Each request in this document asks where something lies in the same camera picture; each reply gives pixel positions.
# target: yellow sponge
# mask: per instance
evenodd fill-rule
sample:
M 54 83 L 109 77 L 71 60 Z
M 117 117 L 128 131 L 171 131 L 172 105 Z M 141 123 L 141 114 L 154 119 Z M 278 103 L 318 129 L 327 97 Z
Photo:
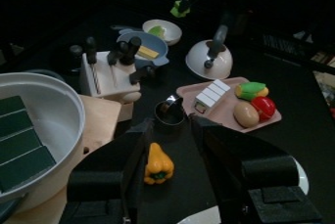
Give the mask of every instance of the yellow sponge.
M 140 50 L 138 50 L 138 55 L 148 58 L 148 59 L 154 59 L 157 58 L 160 53 L 157 53 L 156 51 L 153 51 L 152 49 L 140 46 Z

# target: white container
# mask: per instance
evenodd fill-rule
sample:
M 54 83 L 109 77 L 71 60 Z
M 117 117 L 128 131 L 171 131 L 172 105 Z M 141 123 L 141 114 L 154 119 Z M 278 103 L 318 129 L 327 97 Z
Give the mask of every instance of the white container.
M 54 77 L 25 72 L 0 74 L 0 99 L 18 95 L 39 139 L 57 160 L 34 180 L 0 193 L 0 203 L 26 196 L 16 210 L 20 212 L 46 202 L 67 185 L 70 173 L 85 156 L 85 105 L 77 91 Z
M 195 99 L 195 111 L 199 115 L 208 116 L 223 101 L 224 95 L 231 87 L 216 79 L 197 94 Z
M 168 46 L 176 45 L 183 37 L 183 30 L 181 28 L 172 22 L 164 20 L 150 20 L 142 24 L 142 30 L 149 32 L 153 27 L 161 26 L 164 29 L 164 41 L 167 42 Z

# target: white plate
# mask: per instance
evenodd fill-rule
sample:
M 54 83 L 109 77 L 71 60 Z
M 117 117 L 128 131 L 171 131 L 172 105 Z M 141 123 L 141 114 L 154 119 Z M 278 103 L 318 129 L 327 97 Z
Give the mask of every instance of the white plate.
M 306 171 L 299 164 L 299 162 L 295 160 L 298 169 L 299 169 L 299 186 L 303 190 L 303 192 L 309 193 L 309 179 L 307 179 L 307 174 Z M 219 212 L 219 207 L 217 205 L 193 215 L 187 217 L 183 221 L 180 221 L 177 224 L 220 224 L 221 223 L 221 218 L 220 218 L 220 212 Z

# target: plastic vegetable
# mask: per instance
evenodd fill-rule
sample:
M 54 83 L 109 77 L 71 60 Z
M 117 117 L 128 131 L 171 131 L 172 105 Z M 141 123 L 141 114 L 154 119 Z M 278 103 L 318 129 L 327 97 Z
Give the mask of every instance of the plastic vegetable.
M 236 96 L 251 101 L 258 96 L 267 96 L 268 88 L 264 83 L 246 82 L 236 87 Z
M 165 29 L 161 27 L 161 25 L 154 26 L 149 32 L 150 34 L 156 35 L 157 37 L 160 37 L 161 39 L 164 39 L 164 33 L 165 33 Z
M 173 177 L 173 172 L 175 163 L 169 156 L 164 153 L 159 143 L 153 142 L 149 149 L 144 182 L 149 185 L 163 184 Z
M 270 119 L 272 115 L 275 115 L 276 105 L 274 101 L 266 96 L 255 97 L 251 100 L 251 104 L 254 105 L 258 111 L 260 121 Z

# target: yellow bell pepper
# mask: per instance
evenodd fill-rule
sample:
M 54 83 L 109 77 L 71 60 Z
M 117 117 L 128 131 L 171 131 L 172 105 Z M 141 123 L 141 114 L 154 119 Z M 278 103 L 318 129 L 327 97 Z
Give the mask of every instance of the yellow bell pepper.
M 164 153 L 159 143 L 149 148 L 148 164 L 145 166 L 144 182 L 149 185 L 161 184 L 173 177 L 175 163 Z

